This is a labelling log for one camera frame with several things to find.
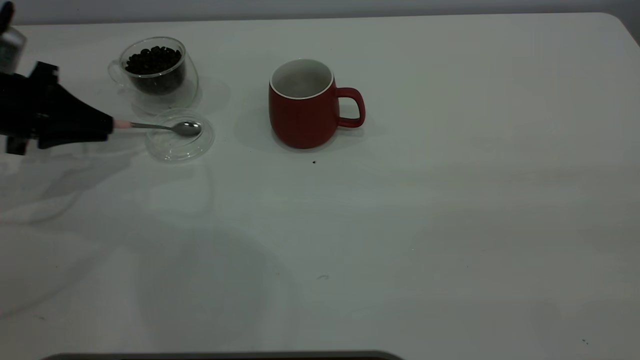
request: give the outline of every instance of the spoon handle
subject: spoon handle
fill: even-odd
[[[152,124],[141,124],[139,122],[132,122],[131,127],[137,127],[138,129],[165,129],[165,130],[173,130],[170,127],[160,126],[160,125],[152,125]]]

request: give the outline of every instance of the spoon bowl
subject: spoon bowl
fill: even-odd
[[[170,129],[180,136],[197,136],[202,132],[202,126],[193,121],[181,121]]]

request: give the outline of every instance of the glass cup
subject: glass cup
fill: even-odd
[[[180,60],[171,68],[154,74],[127,71],[127,62],[132,55],[155,46],[179,51]],[[174,38],[153,37],[136,42],[109,64],[108,72],[113,81],[127,90],[133,104],[149,113],[188,108],[198,91],[198,72],[184,45]]]

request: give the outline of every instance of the white table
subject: white table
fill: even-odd
[[[185,165],[125,131],[0,156],[1,359],[640,356],[640,51],[614,17],[19,29],[20,73],[59,65],[70,92],[127,120],[109,61],[182,40],[216,140]],[[280,145],[268,78],[293,58],[359,89],[364,126]]]

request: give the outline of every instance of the spoon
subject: spoon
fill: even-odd
[[[132,122],[131,127],[137,127],[139,129],[171,130],[180,136],[196,136],[200,134],[200,132],[202,131],[202,126],[200,126],[200,124],[198,124],[197,122],[193,122],[193,121],[181,121],[172,127]]]

